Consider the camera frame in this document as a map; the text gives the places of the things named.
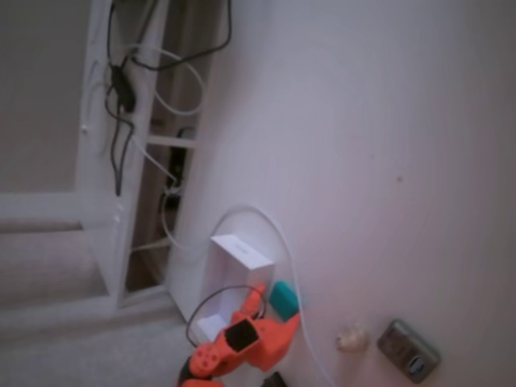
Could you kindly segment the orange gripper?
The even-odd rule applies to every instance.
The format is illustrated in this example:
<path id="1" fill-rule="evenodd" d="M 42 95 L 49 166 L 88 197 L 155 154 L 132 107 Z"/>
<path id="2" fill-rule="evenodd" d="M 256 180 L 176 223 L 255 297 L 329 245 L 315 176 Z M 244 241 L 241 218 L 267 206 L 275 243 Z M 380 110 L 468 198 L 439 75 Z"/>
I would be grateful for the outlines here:
<path id="1" fill-rule="evenodd" d="M 265 284 L 249 286 L 240 311 L 250 318 L 242 318 L 224 329 L 224 372 L 232 372 L 244 363 L 265 372 L 288 352 L 301 321 L 300 313 L 284 322 L 263 318 L 267 309 L 265 290 Z"/>

